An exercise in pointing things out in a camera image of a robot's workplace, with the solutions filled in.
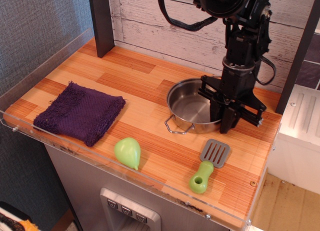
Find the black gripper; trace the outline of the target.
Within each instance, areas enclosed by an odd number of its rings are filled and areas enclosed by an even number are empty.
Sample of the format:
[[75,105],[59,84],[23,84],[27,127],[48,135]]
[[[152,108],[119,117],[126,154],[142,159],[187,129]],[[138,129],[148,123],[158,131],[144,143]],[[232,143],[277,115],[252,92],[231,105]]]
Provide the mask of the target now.
[[266,106],[254,95],[260,64],[224,64],[220,79],[203,75],[198,93],[210,102],[210,121],[221,120],[220,133],[227,134],[244,119],[258,127]]

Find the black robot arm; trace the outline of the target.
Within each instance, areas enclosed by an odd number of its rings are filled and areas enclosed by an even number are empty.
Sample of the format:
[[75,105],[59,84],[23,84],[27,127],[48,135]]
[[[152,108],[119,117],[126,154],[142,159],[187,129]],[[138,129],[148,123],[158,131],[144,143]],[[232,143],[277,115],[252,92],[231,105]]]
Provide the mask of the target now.
[[210,120],[220,122],[220,133],[236,127],[240,119],[258,127],[266,106],[254,95],[261,63],[269,51],[269,0],[193,0],[197,8],[225,25],[226,55],[221,78],[203,75],[198,93],[210,102]]

